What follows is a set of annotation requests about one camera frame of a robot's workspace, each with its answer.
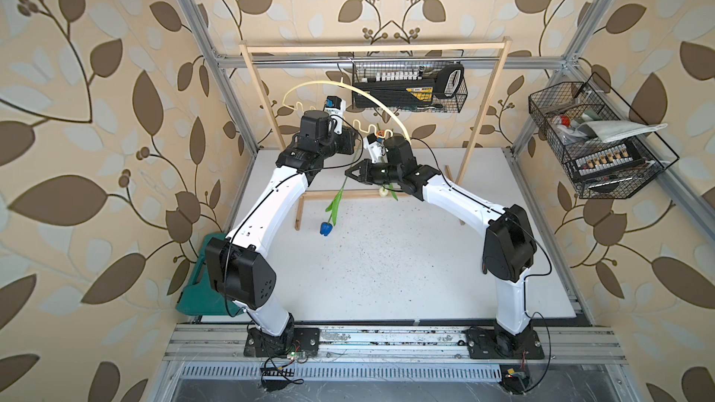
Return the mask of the blue tulip flower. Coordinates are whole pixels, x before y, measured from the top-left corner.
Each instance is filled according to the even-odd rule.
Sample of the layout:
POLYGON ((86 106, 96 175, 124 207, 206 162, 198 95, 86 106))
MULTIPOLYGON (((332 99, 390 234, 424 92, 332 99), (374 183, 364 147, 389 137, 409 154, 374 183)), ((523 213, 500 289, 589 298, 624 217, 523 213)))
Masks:
POLYGON ((345 187, 346 181, 343 182, 343 185, 336 193, 335 197, 333 197, 331 204, 329 204, 325 210, 328 213, 328 219, 320 225, 320 234, 322 236, 329 236, 335 225, 337 225, 337 216, 339 213, 340 203, 342 202, 344 196, 345 187))

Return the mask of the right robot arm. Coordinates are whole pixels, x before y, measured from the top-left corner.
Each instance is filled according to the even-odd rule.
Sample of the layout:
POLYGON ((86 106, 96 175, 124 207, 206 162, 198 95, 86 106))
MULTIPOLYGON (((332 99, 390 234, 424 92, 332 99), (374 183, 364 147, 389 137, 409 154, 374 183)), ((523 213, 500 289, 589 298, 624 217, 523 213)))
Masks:
POLYGON ((542 358, 527 311, 526 281, 538 243, 526 210, 503 207, 463 189, 435 165, 420 165, 411 143, 396 135, 365 139, 371 157, 346 171, 361 184, 391 186, 452 214, 483 237, 482 266, 496 279, 497 315, 491 329, 470 328, 470 351, 478 357, 542 358))

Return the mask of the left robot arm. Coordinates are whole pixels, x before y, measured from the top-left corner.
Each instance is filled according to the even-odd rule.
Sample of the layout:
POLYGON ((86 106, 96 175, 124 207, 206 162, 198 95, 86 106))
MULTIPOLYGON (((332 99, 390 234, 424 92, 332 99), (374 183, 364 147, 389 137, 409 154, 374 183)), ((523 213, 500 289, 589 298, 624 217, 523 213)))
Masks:
POLYGON ((267 260, 270 246, 290 209, 306 192, 325 160, 351 156, 359 132, 336 109, 309 110, 299 131, 277 157, 270 181, 247 216, 223 239, 210 240, 205 262, 210 286, 249 315, 247 357, 285 357, 294 346, 294 318, 273 295, 277 274, 267 260))

